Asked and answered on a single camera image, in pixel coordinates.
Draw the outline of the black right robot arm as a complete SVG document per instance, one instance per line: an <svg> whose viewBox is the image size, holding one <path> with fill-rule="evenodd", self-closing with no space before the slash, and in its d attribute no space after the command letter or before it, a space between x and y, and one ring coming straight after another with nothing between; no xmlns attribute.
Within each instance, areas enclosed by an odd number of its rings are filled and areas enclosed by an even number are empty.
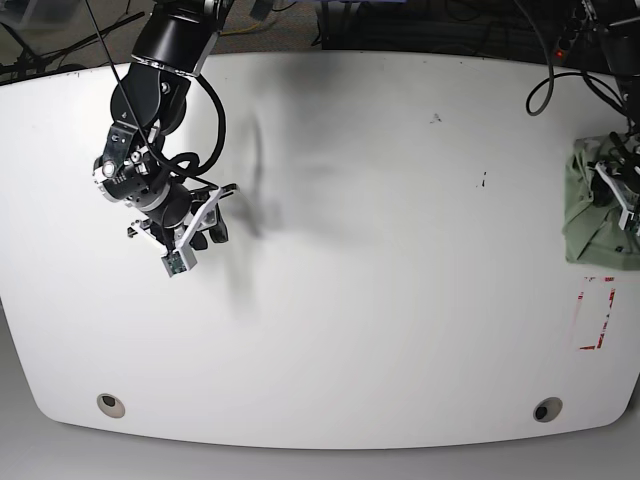
<svg viewBox="0 0 640 480"><path fill-rule="evenodd" d="M169 251L187 217L216 188L204 182L190 191L184 183L202 181L224 148L224 107L201 69L231 6L229 1L156 2L134 44L127 74L116 80L110 100L113 123L93 166L101 193L142 212L147 232ZM216 144L206 161L194 152L172 158L162 152L166 137L184 120L192 83L205 90L218 116Z"/></svg>

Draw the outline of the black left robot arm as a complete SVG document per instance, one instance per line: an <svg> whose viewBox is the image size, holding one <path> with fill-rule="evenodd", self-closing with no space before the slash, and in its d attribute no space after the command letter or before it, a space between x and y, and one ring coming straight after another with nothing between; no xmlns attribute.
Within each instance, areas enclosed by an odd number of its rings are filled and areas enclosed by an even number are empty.
<svg viewBox="0 0 640 480"><path fill-rule="evenodd" d="M622 99L617 111L628 122L626 137L615 132L608 135L619 165L607 166L605 171L613 175L614 187L637 207L639 154L628 141L639 135L639 3L585 0L582 5Z"/></svg>

